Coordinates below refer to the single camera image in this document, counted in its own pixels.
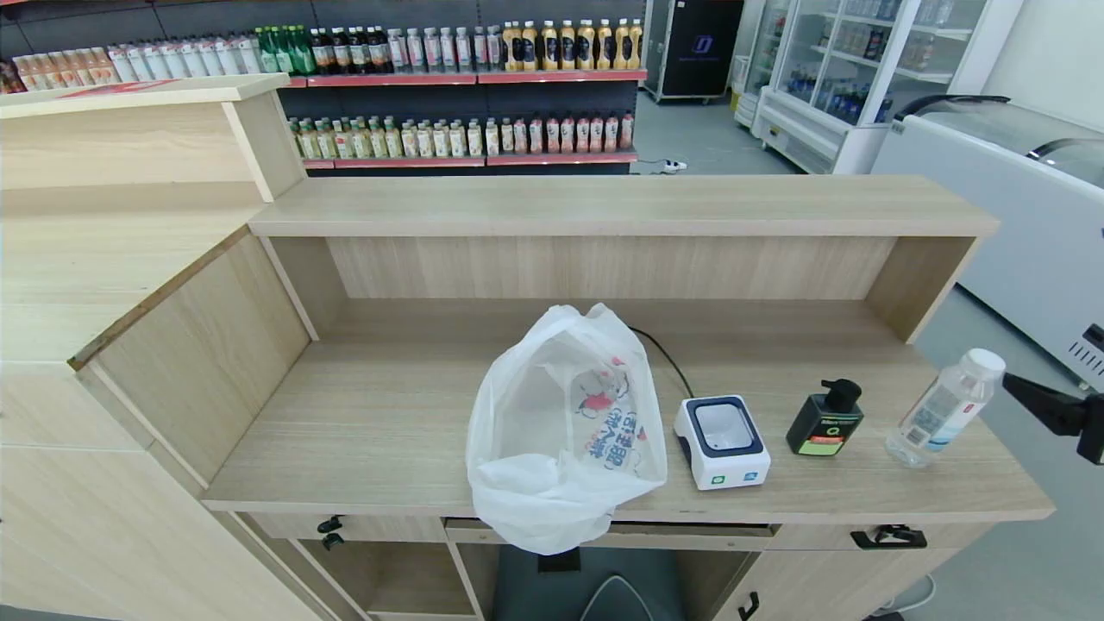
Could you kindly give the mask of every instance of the white plastic bag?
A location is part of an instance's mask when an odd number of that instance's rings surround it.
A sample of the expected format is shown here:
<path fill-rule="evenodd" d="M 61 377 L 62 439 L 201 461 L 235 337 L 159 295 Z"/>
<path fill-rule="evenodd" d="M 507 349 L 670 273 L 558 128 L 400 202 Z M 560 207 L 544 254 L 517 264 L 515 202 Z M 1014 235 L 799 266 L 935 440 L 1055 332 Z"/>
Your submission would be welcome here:
<path fill-rule="evenodd" d="M 549 308 L 484 377 L 467 467 L 476 515 L 508 543 L 551 555 L 602 536 L 617 505 L 667 481 L 636 335 L 603 304 Z"/>

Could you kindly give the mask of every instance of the bottle cap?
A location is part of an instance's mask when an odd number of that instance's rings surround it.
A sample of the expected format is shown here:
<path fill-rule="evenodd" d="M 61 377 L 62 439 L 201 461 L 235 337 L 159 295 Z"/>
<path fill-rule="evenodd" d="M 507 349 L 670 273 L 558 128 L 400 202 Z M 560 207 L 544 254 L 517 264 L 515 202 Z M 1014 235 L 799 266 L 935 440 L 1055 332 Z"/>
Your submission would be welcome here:
<path fill-rule="evenodd" d="M 854 402 L 862 396 L 862 389 L 858 383 L 849 379 L 837 379 L 836 381 L 824 380 L 820 386 L 828 389 L 825 397 L 825 408 L 832 412 L 850 412 L 854 409 Z"/>
<path fill-rule="evenodd" d="M 1008 365 L 1005 359 L 988 349 L 974 348 L 963 356 L 960 365 L 963 370 L 972 376 L 984 379 L 992 379 L 1004 375 Z"/>

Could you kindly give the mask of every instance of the white wall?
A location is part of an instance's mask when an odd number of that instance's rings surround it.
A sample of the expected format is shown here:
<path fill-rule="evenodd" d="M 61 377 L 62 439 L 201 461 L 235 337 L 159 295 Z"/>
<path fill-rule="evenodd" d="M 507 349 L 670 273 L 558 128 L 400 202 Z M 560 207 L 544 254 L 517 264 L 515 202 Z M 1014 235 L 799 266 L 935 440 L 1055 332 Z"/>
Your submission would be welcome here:
<path fill-rule="evenodd" d="M 985 93 L 1104 130 L 1102 61 L 1104 0 L 1026 0 Z"/>

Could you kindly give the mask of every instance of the glass-door refrigerator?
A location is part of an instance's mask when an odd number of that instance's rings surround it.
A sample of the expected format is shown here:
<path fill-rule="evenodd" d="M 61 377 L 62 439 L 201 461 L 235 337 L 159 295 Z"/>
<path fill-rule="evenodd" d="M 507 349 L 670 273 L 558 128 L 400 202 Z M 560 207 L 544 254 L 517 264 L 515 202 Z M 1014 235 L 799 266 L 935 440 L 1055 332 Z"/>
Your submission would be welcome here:
<path fill-rule="evenodd" d="M 980 93 L 1021 4 L 794 0 L 752 135 L 807 172 L 869 172 L 909 102 Z"/>
<path fill-rule="evenodd" d="M 755 29 L 755 41 L 752 44 L 747 78 L 735 112 L 736 123 L 744 127 L 752 126 L 760 91 L 771 84 L 775 61 L 782 49 L 782 35 L 786 30 L 786 14 L 793 2 L 794 0 L 768 0 L 763 6 L 763 14 L 760 17 L 758 27 Z"/>

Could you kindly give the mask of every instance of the cabinet door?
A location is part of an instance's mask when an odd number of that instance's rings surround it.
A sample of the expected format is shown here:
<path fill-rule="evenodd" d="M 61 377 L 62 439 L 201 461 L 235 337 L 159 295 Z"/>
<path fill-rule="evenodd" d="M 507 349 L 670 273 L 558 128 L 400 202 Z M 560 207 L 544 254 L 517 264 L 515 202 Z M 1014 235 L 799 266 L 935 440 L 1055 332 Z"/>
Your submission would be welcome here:
<path fill-rule="evenodd" d="M 858 621 L 904 591 L 958 550 L 763 552 L 714 619 Z"/>

